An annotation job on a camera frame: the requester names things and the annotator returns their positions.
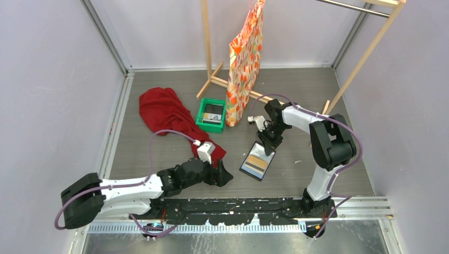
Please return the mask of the black card holder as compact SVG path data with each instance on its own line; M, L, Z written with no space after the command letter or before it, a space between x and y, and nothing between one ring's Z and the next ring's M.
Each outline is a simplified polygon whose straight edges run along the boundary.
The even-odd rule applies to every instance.
M246 154L239 171L260 182L263 180L275 154L276 151L272 151L267 156L263 145L255 141Z

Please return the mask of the green plastic bin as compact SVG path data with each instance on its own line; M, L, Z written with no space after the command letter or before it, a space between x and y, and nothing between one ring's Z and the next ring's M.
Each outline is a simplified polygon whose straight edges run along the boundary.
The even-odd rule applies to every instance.
M226 102L203 98L195 123L204 132L220 134L225 128Z

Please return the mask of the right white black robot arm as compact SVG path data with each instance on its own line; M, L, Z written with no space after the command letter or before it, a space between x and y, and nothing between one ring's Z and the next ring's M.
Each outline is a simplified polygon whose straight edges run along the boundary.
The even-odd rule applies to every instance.
M265 111L269 119L259 115L248 121L256 124L267 156L282 143L287 129L297 128L310 136L316 168L303 191L301 208L305 215L316 217L330 204L330 189L337 174L357 153L352 132L340 114L313 113L294 103L281 104L277 99L269 101Z

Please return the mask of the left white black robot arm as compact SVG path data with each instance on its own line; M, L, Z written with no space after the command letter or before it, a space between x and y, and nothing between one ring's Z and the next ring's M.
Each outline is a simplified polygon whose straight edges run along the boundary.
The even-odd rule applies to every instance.
M162 204L156 199L168 198L199 183L222 187L233 179L221 159L214 166L199 158L163 169L149 177L110 180L89 173L64 189L62 208L55 218L58 230L78 229L97 217L122 214L158 218Z

